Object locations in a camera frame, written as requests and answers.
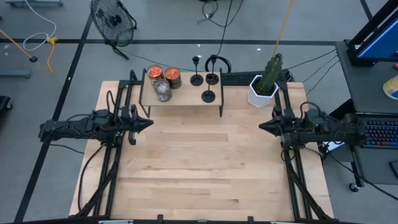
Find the cactus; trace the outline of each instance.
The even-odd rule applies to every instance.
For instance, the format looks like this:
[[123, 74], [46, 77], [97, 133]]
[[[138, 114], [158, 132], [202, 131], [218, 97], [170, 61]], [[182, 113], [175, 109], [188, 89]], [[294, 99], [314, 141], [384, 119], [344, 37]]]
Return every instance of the cactus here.
[[257, 82], [254, 90], [258, 95], [269, 96], [274, 90], [274, 83], [282, 71], [283, 56], [276, 54], [267, 63], [266, 69], [262, 74], [261, 80]]

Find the wheel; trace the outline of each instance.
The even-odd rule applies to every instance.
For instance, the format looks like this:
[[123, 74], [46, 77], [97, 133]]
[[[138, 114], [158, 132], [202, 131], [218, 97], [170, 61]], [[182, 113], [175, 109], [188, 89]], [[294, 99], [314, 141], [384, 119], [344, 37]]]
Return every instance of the wheel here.
[[10, 102], [8, 102], [7, 106], [6, 106], [7, 110], [11, 110], [12, 109], [12, 104]]
[[358, 192], [358, 191], [359, 191], [359, 187], [357, 187], [357, 185], [356, 185], [355, 183], [349, 184], [349, 189], [350, 189], [352, 192]]

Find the white pot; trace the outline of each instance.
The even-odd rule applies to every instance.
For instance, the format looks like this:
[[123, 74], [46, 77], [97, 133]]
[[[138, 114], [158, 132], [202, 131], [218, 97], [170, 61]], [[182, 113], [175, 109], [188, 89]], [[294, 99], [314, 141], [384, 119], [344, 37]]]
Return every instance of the white pot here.
[[274, 97], [276, 91], [278, 91], [278, 89], [279, 89], [279, 86], [276, 85], [276, 83], [274, 83], [275, 90], [271, 94], [271, 96], [257, 95], [257, 93], [256, 93], [256, 91], [254, 91], [252, 85], [258, 78], [261, 78], [261, 77], [262, 77], [261, 75], [256, 75], [256, 77], [253, 78], [253, 81], [249, 85], [249, 103], [251, 105], [255, 106], [256, 108], [262, 108], [263, 106], [269, 104], [269, 102], [271, 102], [271, 99]]

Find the electric fan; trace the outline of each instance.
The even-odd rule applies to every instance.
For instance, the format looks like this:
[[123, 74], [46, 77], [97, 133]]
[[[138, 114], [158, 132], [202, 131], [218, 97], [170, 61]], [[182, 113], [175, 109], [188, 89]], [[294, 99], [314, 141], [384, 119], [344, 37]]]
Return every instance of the electric fan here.
[[112, 46], [115, 53], [129, 58], [116, 47], [125, 47], [131, 43], [136, 20], [119, 0], [92, 0], [90, 4], [91, 18], [105, 44]]

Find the white cable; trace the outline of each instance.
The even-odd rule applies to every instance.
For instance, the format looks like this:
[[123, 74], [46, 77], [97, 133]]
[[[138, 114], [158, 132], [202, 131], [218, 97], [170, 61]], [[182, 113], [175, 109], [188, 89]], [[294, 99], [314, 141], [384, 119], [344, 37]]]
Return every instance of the white cable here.
[[[22, 46], [24, 47], [24, 49], [27, 50], [27, 51], [32, 51], [32, 50], [36, 50], [36, 49], [38, 49], [39, 47], [41, 47], [49, 38], [51, 38], [51, 37], [54, 35], [55, 31], [57, 30], [57, 25], [56, 25], [54, 22], [52, 22], [52, 21], [50, 21], [50, 20], [48, 20], [48, 19], [42, 17], [42, 16], [41, 16], [39, 13], [37, 13], [36, 11], [34, 11], [33, 8], [32, 8], [32, 6], [30, 6], [30, 4], [27, 2], [27, 0], [24, 0], [24, 1], [25, 1], [25, 3], [29, 6], [30, 10], [32, 10], [32, 12], [34, 12], [36, 15], [38, 15], [40, 18], [44, 19], [45, 21], [51, 22], [51, 23], [54, 25], [54, 31], [52, 32], [51, 35], [48, 35], [48, 34], [46, 34], [45, 32], [39, 32], [39, 33], [36, 33], [36, 34], [31, 35], [30, 37], [28, 37], [28, 38], [26, 38], [26, 39], [24, 40], [24, 43], [22, 44]], [[38, 46], [36, 46], [36, 47], [33, 48], [33, 49], [27, 49], [27, 48], [25, 47], [26, 42], [27, 42], [30, 38], [32, 38], [32, 37], [34, 37], [34, 36], [37, 36], [37, 35], [42, 35], [42, 34], [43, 34], [43, 35], [46, 35], [46, 39], [45, 39], [41, 44], [39, 44]]]

